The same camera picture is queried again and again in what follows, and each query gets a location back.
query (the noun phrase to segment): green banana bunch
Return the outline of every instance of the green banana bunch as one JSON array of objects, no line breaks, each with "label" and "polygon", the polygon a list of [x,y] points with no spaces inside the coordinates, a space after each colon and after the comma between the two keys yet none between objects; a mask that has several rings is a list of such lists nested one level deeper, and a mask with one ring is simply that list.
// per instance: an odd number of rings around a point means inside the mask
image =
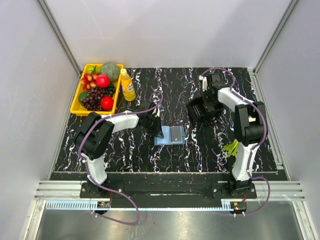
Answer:
[{"label": "green banana bunch", "polygon": [[237,155],[237,153],[238,153],[238,143],[239,143],[239,142],[237,141],[237,139],[235,139],[235,140],[233,141],[233,143],[228,144],[228,145],[225,145],[225,146],[222,148],[222,151],[228,152],[228,158],[230,158],[231,156],[236,156],[236,155]]}]

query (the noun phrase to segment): bunch of dark grapes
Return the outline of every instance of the bunch of dark grapes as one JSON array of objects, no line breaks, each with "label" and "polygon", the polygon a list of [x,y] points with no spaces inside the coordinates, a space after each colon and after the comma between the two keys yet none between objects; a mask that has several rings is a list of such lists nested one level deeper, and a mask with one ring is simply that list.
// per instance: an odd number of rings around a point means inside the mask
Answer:
[{"label": "bunch of dark grapes", "polygon": [[106,88],[96,86],[90,88],[88,95],[81,101],[81,105],[88,111],[103,111],[104,109],[100,105],[100,101],[103,97],[113,97],[116,92],[116,87],[111,83]]}]

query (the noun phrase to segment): black marble table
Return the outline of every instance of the black marble table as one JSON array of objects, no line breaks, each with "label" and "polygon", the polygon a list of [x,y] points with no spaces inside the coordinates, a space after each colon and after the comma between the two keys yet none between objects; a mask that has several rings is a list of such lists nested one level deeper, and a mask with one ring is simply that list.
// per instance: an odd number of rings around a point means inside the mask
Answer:
[{"label": "black marble table", "polygon": [[[155,146],[154,138],[141,128],[123,130],[112,135],[104,154],[107,172],[227,172],[234,157],[227,158],[222,147],[234,141],[233,113],[225,108],[218,119],[198,125],[190,123],[186,104],[199,95],[198,76],[207,68],[129,68],[136,100],[119,98],[118,112],[123,112],[149,99],[156,90],[163,91],[161,122],[164,126],[184,126],[185,145]],[[236,77],[235,89],[250,100],[255,91],[246,68],[229,68]],[[218,71],[225,82],[232,78]],[[70,115],[54,172],[84,172],[85,166],[76,154],[75,134],[84,118]],[[259,148],[253,169],[257,172],[276,172],[276,163],[268,140]]]}]

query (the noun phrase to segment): white wall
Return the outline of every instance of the white wall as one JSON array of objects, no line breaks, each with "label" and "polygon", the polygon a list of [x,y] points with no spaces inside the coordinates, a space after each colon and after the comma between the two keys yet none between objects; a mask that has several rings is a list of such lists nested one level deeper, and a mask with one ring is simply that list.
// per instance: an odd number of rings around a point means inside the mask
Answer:
[{"label": "white wall", "polygon": [[17,240],[77,79],[35,0],[2,0],[0,22],[0,239]]},{"label": "white wall", "polygon": [[290,0],[46,0],[80,66],[253,68]]},{"label": "white wall", "polygon": [[320,233],[320,2],[301,1],[258,72],[289,172]]}]

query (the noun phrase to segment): bottle cap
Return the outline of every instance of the bottle cap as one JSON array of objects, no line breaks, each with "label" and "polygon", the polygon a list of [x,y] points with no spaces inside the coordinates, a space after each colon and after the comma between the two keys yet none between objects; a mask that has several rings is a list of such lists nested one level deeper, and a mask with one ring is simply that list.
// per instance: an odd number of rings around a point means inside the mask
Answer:
[{"label": "bottle cap", "polygon": [[121,73],[122,76],[125,76],[125,75],[127,75],[127,70],[125,68],[122,68],[120,70],[120,73]]}]

